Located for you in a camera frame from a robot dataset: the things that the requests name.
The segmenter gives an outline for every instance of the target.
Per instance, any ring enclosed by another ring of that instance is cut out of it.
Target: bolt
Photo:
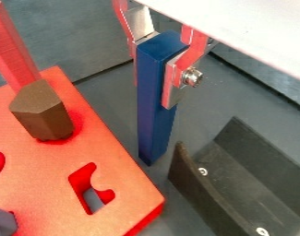
[[[256,228],[256,232],[261,236],[269,236],[269,232],[264,228]]]
[[[202,176],[206,176],[207,175],[207,171],[206,171],[206,169],[205,168],[198,168],[198,171],[199,171],[199,173],[201,173],[201,175]]]
[[[202,73],[194,67],[189,67],[182,73],[182,83],[194,88],[199,85],[201,81]]]
[[[210,46],[213,44],[213,38],[207,39],[207,46]]]

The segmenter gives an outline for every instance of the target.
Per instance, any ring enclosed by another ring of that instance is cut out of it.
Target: red shape sorter board
[[[33,139],[8,111],[15,94],[0,88],[0,208],[15,214],[15,235],[134,235],[161,213],[165,199],[60,69],[40,75],[64,102],[75,131],[67,140]],[[88,215],[68,177],[91,162],[91,186],[111,189],[115,198]]]

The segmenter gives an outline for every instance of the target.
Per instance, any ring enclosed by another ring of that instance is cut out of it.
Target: blue rectangular block
[[[166,62],[186,45],[169,30],[136,46],[136,134],[138,156],[147,165],[166,153],[177,106],[161,105]]]

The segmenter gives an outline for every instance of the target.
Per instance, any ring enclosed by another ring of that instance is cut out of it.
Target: brown hexagonal block
[[[20,89],[8,109],[28,134],[39,140],[58,140],[71,136],[71,118],[44,79]]]

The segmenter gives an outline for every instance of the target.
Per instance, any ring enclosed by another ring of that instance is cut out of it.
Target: red pole
[[[0,74],[11,88],[19,89],[39,79],[39,71],[31,59],[19,32],[0,3]]]

